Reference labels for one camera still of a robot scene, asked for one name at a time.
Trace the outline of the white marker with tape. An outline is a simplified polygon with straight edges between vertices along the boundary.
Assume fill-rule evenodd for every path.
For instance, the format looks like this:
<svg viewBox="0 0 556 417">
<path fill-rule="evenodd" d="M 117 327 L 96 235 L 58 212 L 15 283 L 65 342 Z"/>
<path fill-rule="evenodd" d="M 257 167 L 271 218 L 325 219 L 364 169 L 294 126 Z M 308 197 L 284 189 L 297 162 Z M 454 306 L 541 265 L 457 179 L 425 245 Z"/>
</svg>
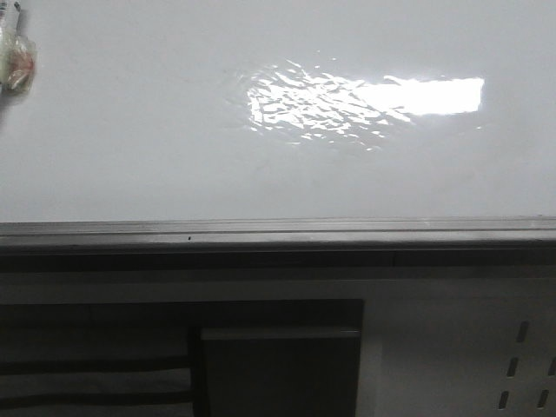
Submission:
<svg viewBox="0 0 556 417">
<path fill-rule="evenodd" d="M 19 1 L 1 2 L 1 91 L 24 94 L 36 73 L 36 45 L 18 29 Z"/>
</svg>

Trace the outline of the grey aluminium whiteboard frame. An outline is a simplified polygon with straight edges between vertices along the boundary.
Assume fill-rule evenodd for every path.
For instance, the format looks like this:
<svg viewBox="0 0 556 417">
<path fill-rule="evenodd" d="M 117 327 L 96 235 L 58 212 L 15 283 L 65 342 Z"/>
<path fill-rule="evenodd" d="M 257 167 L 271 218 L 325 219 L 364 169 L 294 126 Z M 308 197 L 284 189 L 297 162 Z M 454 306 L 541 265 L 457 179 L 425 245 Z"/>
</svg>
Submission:
<svg viewBox="0 0 556 417">
<path fill-rule="evenodd" d="M 552 265 L 552 217 L 5 222 L 4 270 Z"/>
</svg>

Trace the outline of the dark cabinet panel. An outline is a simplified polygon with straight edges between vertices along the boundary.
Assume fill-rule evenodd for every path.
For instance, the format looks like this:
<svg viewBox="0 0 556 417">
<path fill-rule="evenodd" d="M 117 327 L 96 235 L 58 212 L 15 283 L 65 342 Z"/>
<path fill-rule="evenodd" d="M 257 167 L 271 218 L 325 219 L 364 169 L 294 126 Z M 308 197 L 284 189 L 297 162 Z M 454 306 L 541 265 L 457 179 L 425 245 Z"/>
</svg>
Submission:
<svg viewBox="0 0 556 417">
<path fill-rule="evenodd" d="M 4 416 L 352 416 L 359 300 L 11 305 Z"/>
</svg>

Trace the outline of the white perforated metal panel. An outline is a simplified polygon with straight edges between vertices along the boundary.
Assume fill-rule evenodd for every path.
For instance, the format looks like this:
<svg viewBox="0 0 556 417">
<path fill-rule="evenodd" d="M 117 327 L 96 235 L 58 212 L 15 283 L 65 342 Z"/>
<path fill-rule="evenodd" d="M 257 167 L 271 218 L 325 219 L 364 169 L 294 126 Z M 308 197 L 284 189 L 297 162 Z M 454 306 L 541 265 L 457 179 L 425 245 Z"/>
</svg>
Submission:
<svg viewBox="0 0 556 417">
<path fill-rule="evenodd" d="M 376 281 L 363 293 L 359 416 L 552 416 L 552 279 Z"/>
</svg>

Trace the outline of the white whiteboard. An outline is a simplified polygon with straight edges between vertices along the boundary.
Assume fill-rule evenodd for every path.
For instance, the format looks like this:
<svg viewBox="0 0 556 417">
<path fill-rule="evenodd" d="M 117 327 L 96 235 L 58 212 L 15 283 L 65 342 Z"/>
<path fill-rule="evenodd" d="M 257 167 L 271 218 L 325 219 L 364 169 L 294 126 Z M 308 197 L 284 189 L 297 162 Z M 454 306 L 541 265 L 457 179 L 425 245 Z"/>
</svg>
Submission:
<svg viewBox="0 0 556 417">
<path fill-rule="evenodd" d="M 552 216 L 552 1 L 25 1 L 5 222 Z"/>
</svg>

